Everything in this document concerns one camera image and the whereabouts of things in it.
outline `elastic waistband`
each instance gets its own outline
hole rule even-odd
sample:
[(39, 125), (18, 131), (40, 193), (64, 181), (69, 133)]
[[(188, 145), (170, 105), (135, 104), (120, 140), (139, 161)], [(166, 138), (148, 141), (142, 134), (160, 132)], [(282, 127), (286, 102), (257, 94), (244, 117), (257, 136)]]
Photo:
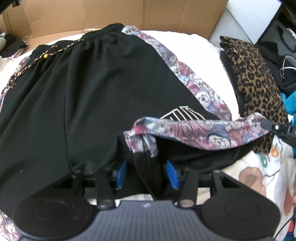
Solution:
[[(124, 25), (121, 23), (113, 23), (110, 24), (100, 30), (96, 30), (96, 31), (91, 31), (88, 32), (86, 34), (84, 34), (81, 39), (83, 40), (92, 40), (92, 39), (96, 39), (96, 38), (100, 38), (101, 36), (108, 34), (108, 33), (120, 33), (122, 31), (122, 29), (124, 28)], [(42, 55), (43, 53), (45, 53), (47, 50), (50, 53), (50, 49), (53, 49), (53, 52), (56, 52), (57, 50), (63, 49), (65, 47), (67, 47), (68, 45), (74, 43), (75, 41), (72, 40), (61, 40), (56, 42), (54, 45), (57, 47), (53, 47), (53, 45), (39, 45), (31, 54), (31, 58), (35, 59), (38, 58), (40, 55)]]

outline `blue cloth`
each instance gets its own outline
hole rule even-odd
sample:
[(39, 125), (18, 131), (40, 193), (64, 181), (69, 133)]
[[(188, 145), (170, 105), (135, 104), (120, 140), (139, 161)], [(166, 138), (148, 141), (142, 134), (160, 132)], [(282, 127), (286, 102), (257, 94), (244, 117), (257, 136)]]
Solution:
[(296, 91), (294, 91), (288, 98), (284, 93), (281, 93), (284, 105), (289, 115), (296, 113)]

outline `leopard print fabric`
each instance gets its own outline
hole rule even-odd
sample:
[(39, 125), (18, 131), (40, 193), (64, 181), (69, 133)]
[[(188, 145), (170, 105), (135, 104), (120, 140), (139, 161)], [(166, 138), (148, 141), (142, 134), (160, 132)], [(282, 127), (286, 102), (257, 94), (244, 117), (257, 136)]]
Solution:
[[(225, 50), (237, 75), (238, 91), (245, 96), (244, 117), (258, 112), (267, 119), (288, 124), (288, 114), (279, 88), (258, 48), (250, 43), (221, 36), (220, 46)], [(273, 134), (263, 137), (254, 152), (269, 153)]]

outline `black fabric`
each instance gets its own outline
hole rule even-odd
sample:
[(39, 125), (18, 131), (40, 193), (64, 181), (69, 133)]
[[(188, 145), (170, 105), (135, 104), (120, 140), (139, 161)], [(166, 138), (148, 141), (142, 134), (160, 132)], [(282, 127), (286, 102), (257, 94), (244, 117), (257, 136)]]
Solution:
[(4, 48), (0, 51), (0, 56), (2, 58), (10, 57), (19, 49), (27, 47), (24, 41), (11, 34), (6, 34), (4, 38), (6, 39), (6, 44)]
[[(278, 55), (277, 43), (274, 42), (259, 42), (256, 45), (265, 59), (268, 68), (275, 78), (278, 87), (287, 97), (296, 90), (296, 71), (285, 69), (284, 78), (280, 74), (280, 69), (283, 67), (284, 56)], [(284, 67), (294, 66), (289, 59), (286, 59)]]
[[(161, 174), (163, 158), (199, 162), (201, 157), (223, 168), (252, 149), (227, 150), (222, 159), (213, 159), (214, 151), (164, 141), (157, 163), (142, 155), (133, 157), (122, 134), (140, 117), (160, 118), (179, 106), (190, 106), (205, 119), (218, 118), (201, 106), (152, 46), (121, 33), (122, 28), (114, 24), (87, 33), (69, 49), (38, 60), (7, 92), (0, 115), (0, 208), (8, 216), (20, 200), (85, 163), (90, 164), (86, 172), (92, 173), (129, 161), (127, 180), (115, 198), (147, 189), (161, 196), (167, 185)], [(31, 61), (71, 43), (39, 46)], [(176, 157), (176, 150), (190, 155)], [(145, 186), (138, 183), (143, 170)], [(156, 192), (155, 185), (160, 186)]]
[(230, 79), (230, 82), (232, 84), (235, 96), (237, 98), (237, 104), (239, 106), (239, 115), (241, 117), (244, 117), (244, 95), (241, 94), (238, 91), (238, 84), (237, 84), (237, 75), (234, 72), (232, 66), (231, 66), (231, 62), (229, 61), (229, 59), (227, 58), (226, 54), (224, 51), (220, 51), (220, 59), (224, 65), (224, 68), (228, 74), (228, 77)]

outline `cardboard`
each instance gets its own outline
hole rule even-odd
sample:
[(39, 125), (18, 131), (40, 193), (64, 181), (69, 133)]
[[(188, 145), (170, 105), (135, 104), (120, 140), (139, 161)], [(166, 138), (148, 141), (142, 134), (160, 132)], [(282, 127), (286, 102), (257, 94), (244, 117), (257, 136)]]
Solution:
[(227, 1), (24, 0), (0, 15), (0, 30), (27, 40), (122, 23), (209, 38)]

